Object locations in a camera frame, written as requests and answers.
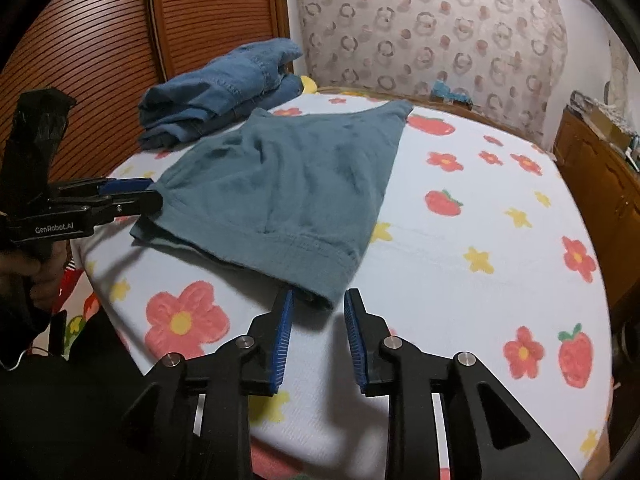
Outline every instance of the white cable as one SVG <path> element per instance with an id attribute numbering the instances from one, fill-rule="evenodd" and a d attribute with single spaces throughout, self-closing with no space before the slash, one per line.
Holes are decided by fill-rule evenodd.
<path id="1" fill-rule="evenodd" d="M 48 355 L 52 355 L 52 353 L 49 352 L 49 350 L 46 350 L 44 348 L 40 348 L 39 346 L 32 346 L 31 348 L 25 348 L 22 352 L 20 352 L 20 356 L 18 357 L 18 361 L 16 362 L 16 364 L 13 367 L 9 368 L 9 367 L 5 366 L 2 361 L 0 361 L 0 366 L 2 366 L 2 368 L 4 368 L 7 372 L 13 372 L 18 366 L 20 366 L 20 361 L 22 361 L 23 356 L 29 350 L 41 350 L 43 352 L 46 352 Z"/>

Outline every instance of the silver bolt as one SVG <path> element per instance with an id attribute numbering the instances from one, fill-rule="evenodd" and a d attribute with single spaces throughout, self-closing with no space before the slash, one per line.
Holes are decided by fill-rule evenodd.
<path id="1" fill-rule="evenodd" d="M 402 339 L 396 337 L 395 335 L 390 335 L 385 337 L 385 340 L 382 342 L 387 348 L 391 348 L 392 350 L 398 350 L 402 346 Z"/>
<path id="2" fill-rule="evenodd" d="M 162 359 L 162 364 L 167 368 L 173 368 L 182 360 L 182 356 L 176 352 L 166 354 Z"/>
<path id="3" fill-rule="evenodd" d="M 254 343 L 254 338 L 250 335 L 241 335 L 238 339 L 236 339 L 236 346 L 241 349 L 251 348 Z"/>
<path id="4" fill-rule="evenodd" d="M 476 364 L 476 356 L 471 352 L 460 352 L 458 354 L 458 362 L 463 366 L 473 366 Z"/>

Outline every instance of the black sleeve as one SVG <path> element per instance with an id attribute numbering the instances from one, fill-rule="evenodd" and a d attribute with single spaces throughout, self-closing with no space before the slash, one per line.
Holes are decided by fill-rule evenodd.
<path id="1" fill-rule="evenodd" d="M 0 361 L 4 366 L 15 365 L 20 352 L 46 329 L 50 319 L 49 312 L 33 306 L 18 309 L 0 297 Z"/>

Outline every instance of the brown slatted panel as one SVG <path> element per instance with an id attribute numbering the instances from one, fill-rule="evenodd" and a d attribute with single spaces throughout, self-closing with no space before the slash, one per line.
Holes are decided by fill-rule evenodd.
<path id="1" fill-rule="evenodd" d="M 137 104 L 157 81 L 143 0 L 53 0 L 0 74 L 0 140 L 21 91 L 76 98 L 52 180 L 109 173 L 136 151 Z"/>
<path id="2" fill-rule="evenodd" d="M 270 0 L 162 0 L 176 74 L 250 41 L 277 36 Z"/>

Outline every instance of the stacked clothing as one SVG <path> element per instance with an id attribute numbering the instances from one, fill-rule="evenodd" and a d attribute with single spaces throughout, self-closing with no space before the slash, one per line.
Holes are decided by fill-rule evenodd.
<path id="1" fill-rule="evenodd" d="M 349 114 L 279 117 L 256 109 L 207 137 L 150 189 L 162 210 L 131 235 L 257 270 L 337 303 L 376 223 L 407 101 Z"/>
<path id="2" fill-rule="evenodd" d="M 303 91 L 285 65 L 302 56 L 287 38 L 248 43 L 194 72 L 145 92 L 138 105 L 144 150 L 191 142 L 244 119 L 254 108 L 273 108 Z"/>

